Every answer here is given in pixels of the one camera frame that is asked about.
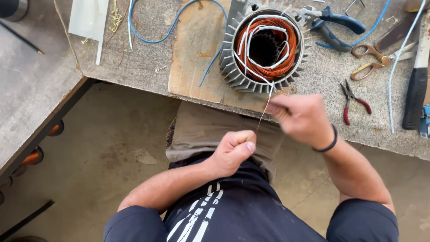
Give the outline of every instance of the enamelled copper wire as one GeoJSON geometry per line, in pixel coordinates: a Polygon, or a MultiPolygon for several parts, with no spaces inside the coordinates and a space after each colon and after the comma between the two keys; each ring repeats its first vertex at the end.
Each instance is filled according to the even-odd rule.
{"type": "MultiPolygon", "coordinates": [[[[297,47],[297,38],[296,35],[294,34],[294,29],[291,26],[290,23],[288,23],[285,20],[282,19],[277,19],[277,18],[262,18],[262,19],[256,19],[250,26],[249,31],[248,31],[248,35],[252,33],[252,31],[257,28],[260,25],[265,25],[265,26],[276,26],[276,27],[280,27],[280,28],[284,28],[286,29],[286,33],[288,35],[288,44],[289,44],[289,50],[287,48],[284,48],[282,53],[279,55],[278,59],[282,59],[282,57],[284,57],[288,51],[289,51],[289,56],[287,57],[287,59],[285,59],[282,63],[280,63],[278,66],[274,67],[273,69],[271,68],[262,68],[260,66],[257,66],[255,64],[253,64],[252,62],[249,61],[249,57],[246,56],[246,51],[242,51],[240,54],[238,54],[239,58],[242,60],[242,62],[244,62],[245,57],[247,58],[246,60],[246,66],[251,69],[252,71],[254,71],[255,73],[263,76],[264,78],[266,78],[266,80],[270,81],[272,79],[274,79],[275,77],[278,76],[282,76],[284,73],[286,73],[291,66],[294,63],[294,59],[295,59],[295,49],[297,47]]],[[[243,28],[242,31],[239,33],[238,36],[238,40],[241,40],[242,37],[246,34],[246,30],[247,28],[243,28]]],[[[278,30],[273,30],[271,29],[272,33],[276,36],[278,36],[281,41],[285,41],[286,40],[286,36],[285,33],[278,31],[278,30]]],[[[245,48],[245,42],[242,43],[242,49],[245,48]]],[[[236,53],[240,48],[240,41],[237,41],[237,45],[236,45],[236,53]]],[[[242,71],[245,70],[244,66],[242,64],[239,63],[239,67],[241,68],[242,71]]],[[[262,81],[261,78],[255,76],[254,74],[252,74],[251,72],[247,72],[248,75],[252,76],[254,79],[256,80],[260,80],[262,81]]]]}

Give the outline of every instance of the concrete floor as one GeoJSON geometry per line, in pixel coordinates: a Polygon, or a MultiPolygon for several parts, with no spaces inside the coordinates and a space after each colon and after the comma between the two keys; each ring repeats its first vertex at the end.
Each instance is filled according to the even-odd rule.
{"type": "MultiPolygon", "coordinates": [[[[0,233],[53,199],[50,209],[13,237],[101,241],[103,227],[121,200],[167,169],[165,136],[179,104],[123,86],[95,84],[63,119],[63,134],[41,143],[44,161],[28,167],[4,191],[0,233]]],[[[353,145],[378,170],[393,196],[400,240],[429,241],[430,162],[353,145]]],[[[325,235],[338,192],[322,157],[286,138],[275,163],[274,188],[283,204],[325,235]]]]}

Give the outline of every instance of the person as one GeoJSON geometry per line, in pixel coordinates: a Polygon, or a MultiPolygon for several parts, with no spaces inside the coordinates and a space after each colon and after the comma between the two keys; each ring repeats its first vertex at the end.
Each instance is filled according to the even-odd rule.
{"type": "Polygon", "coordinates": [[[258,127],[257,119],[183,102],[166,151],[169,169],[130,192],[104,241],[398,241],[390,193],[337,135],[321,95],[277,95],[267,111],[279,124],[258,127]],[[339,190],[325,238],[270,186],[283,133],[322,154],[339,190]]]}

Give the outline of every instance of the red-handled pliers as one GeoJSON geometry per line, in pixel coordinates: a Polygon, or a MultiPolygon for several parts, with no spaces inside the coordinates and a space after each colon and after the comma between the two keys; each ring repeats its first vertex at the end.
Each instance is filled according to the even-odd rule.
{"type": "Polygon", "coordinates": [[[355,100],[357,100],[357,102],[363,104],[366,107],[367,113],[372,114],[372,110],[370,109],[369,104],[367,104],[366,101],[364,101],[363,99],[356,98],[354,96],[347,80],[345,80],[345,87],[342,85],[342,83],[340,83],[340,85],[342,87],[342,91],[344,92],[345,96],[347,97],[347,104],[346,104],[345,109],[344,109],[344,120],[345,120],[345,123],[347,125],[350,125],[349,120],[348,120],[348,109],[349,109],[349,102],[351,99],[355,99],[355,100]]]}

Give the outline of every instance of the bracelet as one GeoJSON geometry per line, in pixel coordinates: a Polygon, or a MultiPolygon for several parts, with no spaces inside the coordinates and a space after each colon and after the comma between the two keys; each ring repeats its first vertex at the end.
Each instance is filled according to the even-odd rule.
{"type": "Polygon", "coordinates": [[[329,145],[327,148],[325,148],[325,149],[316,149],[316,148],[312,148],[314,151],[316,151],[316,152],[326,152],[326,151],[329,151],[329,150],[331,150],[334,146],[335,146],[335,144],[337,143],[337,141],[338,141],[338,131],[336,130],[336,127],[332,124],[332,126],[333,126],[333,130],[335,131],[335,140],[333,140],[333,143],[331,144],[331,145],[329,145]]]}

